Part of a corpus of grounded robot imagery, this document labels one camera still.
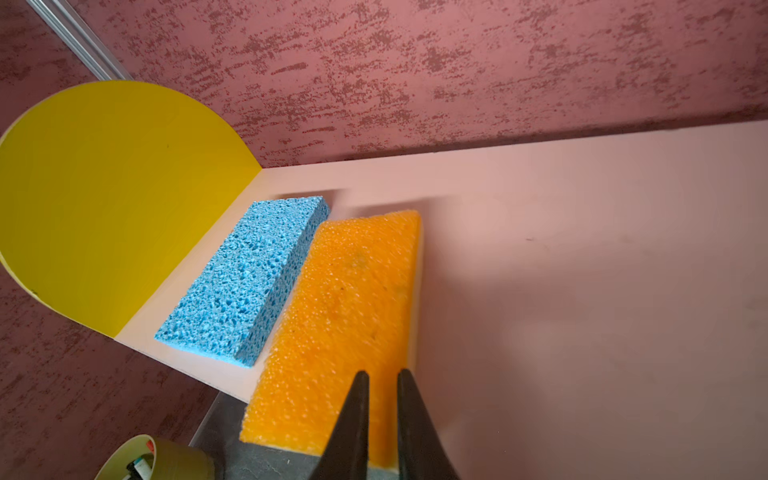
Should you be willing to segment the yellow shelf with coloured boards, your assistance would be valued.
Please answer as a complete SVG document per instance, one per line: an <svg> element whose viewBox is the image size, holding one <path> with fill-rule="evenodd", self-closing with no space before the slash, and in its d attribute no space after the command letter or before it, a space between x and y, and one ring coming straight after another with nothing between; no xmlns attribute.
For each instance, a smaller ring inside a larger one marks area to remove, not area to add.
<svg viewBox="0 0 768 480"><path fill-rule="evenodd" d="M419 388L465 479L767 475L767 124L261 169L201 103L67 89L1 138L1 262L39 304L247 400L154 334L247 207L424 230Z"/></svg>

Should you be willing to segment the yellow-green pen cup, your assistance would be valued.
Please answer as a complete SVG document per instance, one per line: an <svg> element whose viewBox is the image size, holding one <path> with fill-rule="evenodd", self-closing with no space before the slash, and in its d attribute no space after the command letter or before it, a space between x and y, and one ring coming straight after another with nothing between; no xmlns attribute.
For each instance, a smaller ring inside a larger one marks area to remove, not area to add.
<svg viewBox="0 0 768 480"><path fill-rule="evenodd" d="M214 461L202 450L147 434L127 440L95 477L96 480L214 478Z"/></svg>

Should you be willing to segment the tan sponge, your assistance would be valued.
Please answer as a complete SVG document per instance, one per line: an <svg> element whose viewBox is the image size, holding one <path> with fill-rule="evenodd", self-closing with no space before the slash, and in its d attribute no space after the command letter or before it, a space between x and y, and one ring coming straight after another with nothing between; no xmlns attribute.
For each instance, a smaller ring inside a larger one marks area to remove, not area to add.
<svg viewBox="0 0 768 480"><path fill-rule="evenodd" d="M318 456L354 376L370 378L369 464L394 470L396 378L413 364L422 221L326 221L314 235L239 438Z"/></svg>

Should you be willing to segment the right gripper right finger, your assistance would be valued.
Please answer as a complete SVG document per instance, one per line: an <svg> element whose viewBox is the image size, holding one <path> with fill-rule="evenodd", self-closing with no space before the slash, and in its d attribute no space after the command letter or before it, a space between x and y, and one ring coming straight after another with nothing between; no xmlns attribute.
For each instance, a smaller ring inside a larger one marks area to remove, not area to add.
<svg viewBox="0 0 768 480"><path fill-rule="evenodd" d="M410 370L397 377L397 440L400 479L458 479Z"/></svg>

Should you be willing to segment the blue sponge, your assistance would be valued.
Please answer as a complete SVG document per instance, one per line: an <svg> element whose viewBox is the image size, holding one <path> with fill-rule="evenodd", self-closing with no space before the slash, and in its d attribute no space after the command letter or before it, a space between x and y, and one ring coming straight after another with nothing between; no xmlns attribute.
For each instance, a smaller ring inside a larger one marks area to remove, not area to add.
<svg viewBox="0 0 768 480"><path fill-rule="evenodd" d="M154 339L184 352L254 366L328 215L321 196L253 203Z"/></svg>

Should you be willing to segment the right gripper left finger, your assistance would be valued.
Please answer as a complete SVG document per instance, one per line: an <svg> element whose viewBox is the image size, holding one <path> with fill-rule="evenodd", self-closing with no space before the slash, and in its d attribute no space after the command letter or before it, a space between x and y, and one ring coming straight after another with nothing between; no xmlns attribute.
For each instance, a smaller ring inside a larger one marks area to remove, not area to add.
<svg viewBox="0 0 768 480"><path fill-rule="evenodd" d="M369 394L369 375L358 371L311 480L367 478Z"/></svg>

